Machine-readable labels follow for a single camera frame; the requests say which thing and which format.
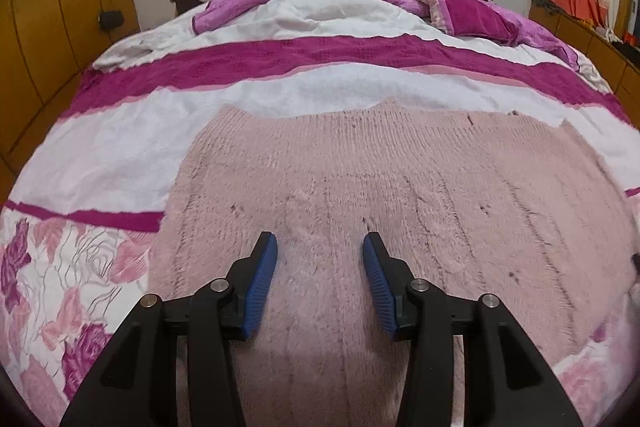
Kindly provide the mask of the pink knitted cardigan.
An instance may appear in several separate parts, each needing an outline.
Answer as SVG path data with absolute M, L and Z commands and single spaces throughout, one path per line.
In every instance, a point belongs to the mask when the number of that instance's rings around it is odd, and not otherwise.
M 408 349 L 374 311 L 369 232 L 450 295 L 498 295 L 550 364 L 631 288 L 639 248 L 623 191 L 570 124 L 392 101 L 293 118 L 221 109 L 170 191 L 151 291 L 194 293 L 263 231 L 277 268 L 255 339 L 234 351 L 252 426 L 393 425 Z

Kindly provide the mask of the pink floral bed cover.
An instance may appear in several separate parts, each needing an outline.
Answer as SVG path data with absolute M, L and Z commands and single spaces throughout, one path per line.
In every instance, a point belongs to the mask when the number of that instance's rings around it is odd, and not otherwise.
M 151 242 L 186 152 L 221 107 L 266 117 L 366 108 L 569 122 L 639 200 L 639 133 L 593 62 L 537 25 L 502 46 L 453 37 L 408 0 L 268 0 L 220 27 L 195 8 L 114 44 L 1 209 L 1 365 L 29 413 L 62 418 L 82 362 L 148 286 Z

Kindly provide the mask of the wooden side cabinet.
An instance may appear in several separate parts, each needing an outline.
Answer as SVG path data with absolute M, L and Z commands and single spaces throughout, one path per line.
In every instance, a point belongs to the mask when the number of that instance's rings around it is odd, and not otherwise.
M 533 1 L 528 17 L 578 54 L 579 74 L 593 87 L 612 92 L 631 112 L 639 110 L 639 69 L 619 49 L 560 9 Z

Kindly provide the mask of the wooden wardrobe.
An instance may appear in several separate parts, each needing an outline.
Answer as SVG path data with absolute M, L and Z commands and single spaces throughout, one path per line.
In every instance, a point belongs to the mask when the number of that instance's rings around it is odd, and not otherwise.
M 102 31 L 103 11 L 125 21 Z M 137 32 L 134 0 L 1 0 L 1 194 L 70 107 L 81 76 L 112 43 Z

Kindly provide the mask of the black wall device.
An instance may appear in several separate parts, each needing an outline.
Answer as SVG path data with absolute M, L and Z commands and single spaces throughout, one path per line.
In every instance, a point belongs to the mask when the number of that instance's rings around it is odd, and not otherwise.
M 119 10 L 103 11 L 100 13 L 98 21 L 101 30 L 109 32 L 122 26 L 124 24 L 125 17 L 124 14 L 122 14 L 122 11 Z

